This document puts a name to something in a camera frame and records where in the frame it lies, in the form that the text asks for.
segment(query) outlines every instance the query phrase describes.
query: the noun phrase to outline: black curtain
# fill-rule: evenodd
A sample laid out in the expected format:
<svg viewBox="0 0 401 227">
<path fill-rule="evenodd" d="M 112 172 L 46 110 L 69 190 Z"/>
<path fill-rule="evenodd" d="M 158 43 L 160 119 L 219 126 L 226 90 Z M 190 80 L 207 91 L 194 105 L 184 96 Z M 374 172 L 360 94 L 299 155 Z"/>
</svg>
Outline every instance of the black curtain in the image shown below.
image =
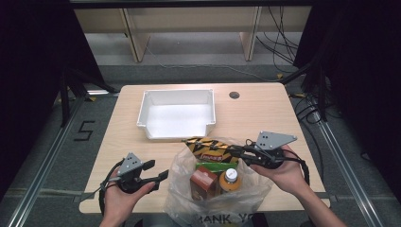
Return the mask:
<svg viewBox="0 0 401 227">
<path fill-rule="evenodd" d="M 65 67 L 103 78 L 67 6 L 0 1 L 0 56 L 1 200 L 52 111 Z"/>
<path fill-rule="evenodd" d="M 345 119 L 401 201 L 401 2 L 351 1 L 350 7 L 354 13 L 342 42 L 327 53 L 330 61 L 323 68 Z M 316 53 L 332 15 L 325 7 L 311 11 L 298 67 Z"/>
</svg>

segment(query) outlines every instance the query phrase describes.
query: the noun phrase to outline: plastic bag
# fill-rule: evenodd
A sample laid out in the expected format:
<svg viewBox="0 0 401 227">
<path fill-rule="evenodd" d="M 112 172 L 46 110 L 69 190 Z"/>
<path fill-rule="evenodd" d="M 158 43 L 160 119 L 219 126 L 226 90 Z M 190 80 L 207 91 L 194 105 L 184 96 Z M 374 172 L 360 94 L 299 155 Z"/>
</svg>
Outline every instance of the plastic bag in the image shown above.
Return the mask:
<svg viewBox="0 0 401 227">
<path fill-rule="evenodd" d="M 239 190 L 208 201 L 194 201 L 190 178 L 196 162 L 191 150 L 185 147 L 175 156 L 169 170 L 165 212 L 181 226 L 242 226 L 251 219 L 273 185 L 269 178 L 260 176 L 239 160 L 237 171 L 242 180 Z"/>
</svg>

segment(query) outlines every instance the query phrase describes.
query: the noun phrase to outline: human hand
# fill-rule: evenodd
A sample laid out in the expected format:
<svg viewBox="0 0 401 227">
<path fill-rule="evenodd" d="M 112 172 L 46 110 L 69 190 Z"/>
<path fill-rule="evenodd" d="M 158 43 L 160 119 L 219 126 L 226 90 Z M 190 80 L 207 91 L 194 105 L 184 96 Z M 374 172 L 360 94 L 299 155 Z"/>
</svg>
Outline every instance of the human hand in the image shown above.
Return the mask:
<svg viewBox="0 0 401 227">
<path fill-rule="evenodd" d="M 116 169 L 111 178 L 117 176 Z M 103 226 L 119 226 L 132 213 L 135 204 L 144 197 L 155 185 L 155 182 L 150 182 L 142 186 L 138 191 L 132 194 L 123 192 L 115 182 L 109 183 L 105 194 L 104 217 L 100 223 Z"/>
<path fill-rule="evenodd" d="M 288 145 L 283 145 L 282 150 L 286 157 L 296 158 L 294 154 L 285 152 L 285 150 L 292 151 Z M 295 196 L 303 187 L 308 186 L 300 164 L 297 162 L 285 161 L 276 169 L 267 169 L 258 165 L 250 165 L 250 168 L 260 175 L 270 178 L 283 191 Z"/>
</svg>

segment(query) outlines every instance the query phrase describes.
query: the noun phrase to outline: white plastic bin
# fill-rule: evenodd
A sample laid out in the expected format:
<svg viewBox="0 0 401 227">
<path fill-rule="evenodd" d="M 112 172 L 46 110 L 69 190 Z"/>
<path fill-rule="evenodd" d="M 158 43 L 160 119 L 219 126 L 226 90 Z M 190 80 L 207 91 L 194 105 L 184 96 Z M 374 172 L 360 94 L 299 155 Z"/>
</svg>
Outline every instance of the white plastic bin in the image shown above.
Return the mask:
<svg viewBox="0 0 401 227">
<path fill-rule="evenodd" d="M 206 136 L 215 125 L 212 89 L 144 92 L 137 126 L 149 139 Z"/>
</svg>

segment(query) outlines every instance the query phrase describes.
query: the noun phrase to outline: bottle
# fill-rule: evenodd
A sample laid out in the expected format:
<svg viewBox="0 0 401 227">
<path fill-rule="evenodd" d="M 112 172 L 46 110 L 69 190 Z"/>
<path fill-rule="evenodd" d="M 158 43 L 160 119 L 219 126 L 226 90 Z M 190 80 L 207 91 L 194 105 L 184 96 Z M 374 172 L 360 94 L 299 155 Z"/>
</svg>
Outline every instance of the bottle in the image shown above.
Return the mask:
<svg viewBox="0 0 401 227">
<path fill-rule="evenodd" d="M 220 194 L 236 191 L 241 186 L 241 180 L 234 168 L 229 168 L 220 175 Z"/>
</svg>

